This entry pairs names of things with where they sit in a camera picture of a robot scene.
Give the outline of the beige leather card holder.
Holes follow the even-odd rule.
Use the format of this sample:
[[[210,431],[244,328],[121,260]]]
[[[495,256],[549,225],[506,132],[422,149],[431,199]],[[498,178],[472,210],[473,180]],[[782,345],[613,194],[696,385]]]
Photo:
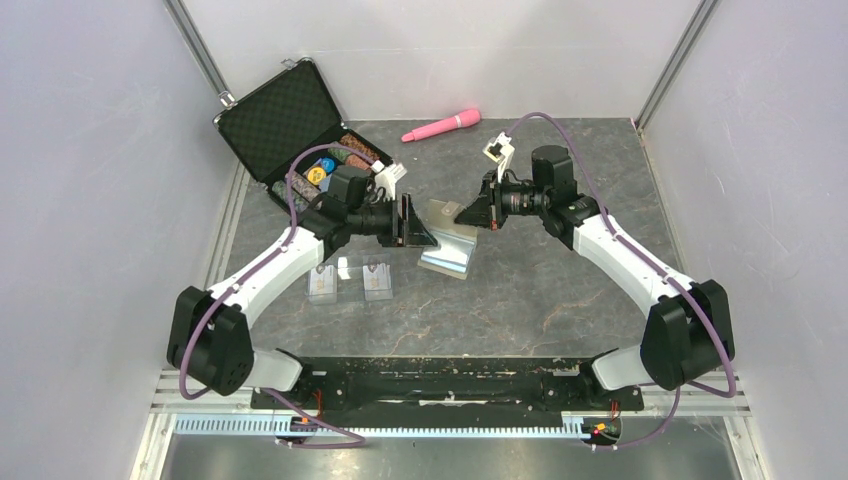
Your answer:
[[[474,227],[455,222],[464,207],[457,202],[430,199],[423,217],[436,246],[425,247],[417,265],[453,278],[465,280],[477,246]]]

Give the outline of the credit card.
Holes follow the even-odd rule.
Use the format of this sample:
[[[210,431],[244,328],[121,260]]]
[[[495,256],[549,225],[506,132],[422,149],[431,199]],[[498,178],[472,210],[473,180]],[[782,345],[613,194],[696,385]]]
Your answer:
[[[387,293],[391,289],[390,266],[385,262],[364,265],[363,285],[366,293]]]
[[[321,264],[309,272],[308,293],[312,297],[329,298],[337,293],[336,268]]]

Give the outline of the clear acrylic card stand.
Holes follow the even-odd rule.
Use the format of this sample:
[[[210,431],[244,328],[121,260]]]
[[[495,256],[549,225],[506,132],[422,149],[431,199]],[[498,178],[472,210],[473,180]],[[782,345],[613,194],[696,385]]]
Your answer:
[[[390,266],[391,289],[387,293],[366,293],[363,285],[363,266],[368,263],[385,262]],[[336,268],[337,293],[329,298],[312,297],[308,293],[309,273],[307,276],[306,297],[313,305],[328,305],[351,302],[376,302],[391,300],[394,297],[389,254],[366,254],[358,256],[339,256],[322,264],[332,264]]]

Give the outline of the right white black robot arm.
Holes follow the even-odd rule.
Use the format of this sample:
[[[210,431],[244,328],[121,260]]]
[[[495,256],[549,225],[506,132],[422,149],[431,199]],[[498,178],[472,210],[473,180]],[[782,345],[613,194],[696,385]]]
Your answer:
[[[723,396],[735,394],[729,301],[718,282],[697,282],[663,263],[596,198],[579,193],[566,148],[536,148],[529,180],[509,177],[514,148],[508,138],[491,140],[483,153],[496,166],[456,223],[496,231],[511,216],[537,217],[551,237],[603,271],[645,316],[638,345],[602,353],[582,368],[577,392],[585,405],[602,408],[630,386],[698,387],[701,375],[718,368],[728,381]]]

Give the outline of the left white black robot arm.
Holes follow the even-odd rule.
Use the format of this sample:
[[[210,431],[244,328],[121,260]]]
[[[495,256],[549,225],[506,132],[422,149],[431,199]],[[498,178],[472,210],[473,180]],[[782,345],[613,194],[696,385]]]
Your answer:
[[[275,389],[290,407],[306,405],[314,381],[285,351],[254,346],[251,329],[263,311],[297,279],[315,269],[355,235],[384,247],[434,246],[411,197],[397,191],[407,173],[400,163],[376,173],[342,166],[329,187],[262,254],[231,277],[202,290],[189,286],[177,300],[167,360],[179,371],[186,399],[209,391],[227,396],[242,387]]]

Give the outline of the pink wand massager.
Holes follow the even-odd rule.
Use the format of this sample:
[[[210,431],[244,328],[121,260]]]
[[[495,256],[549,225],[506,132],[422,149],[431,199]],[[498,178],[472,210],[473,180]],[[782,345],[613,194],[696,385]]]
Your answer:
[[[481,121],[481,113],[477,109],[467,109],[453,116],[431,122],[405,133],[401,137],[403,143],[424,140],[453,130],[474,126]]]

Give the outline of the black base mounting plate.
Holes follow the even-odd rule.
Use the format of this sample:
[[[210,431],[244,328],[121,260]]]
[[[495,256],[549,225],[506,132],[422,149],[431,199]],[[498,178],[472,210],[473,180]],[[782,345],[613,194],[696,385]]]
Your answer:
[[[338,427],[553,427],[564,412],[639,412],[569,357],[308,357],[287,398]]]

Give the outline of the black poker chip case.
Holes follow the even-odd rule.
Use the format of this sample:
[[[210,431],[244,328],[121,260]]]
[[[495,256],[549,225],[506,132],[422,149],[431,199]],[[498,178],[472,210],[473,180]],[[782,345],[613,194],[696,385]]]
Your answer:
[[[320,144],[350,146],[361,159],[393,163],[381,150],[344,124],[315,62],[303,57],[214,119],[216,130],[251,177],[288,210],[285,176],[304,150]]]

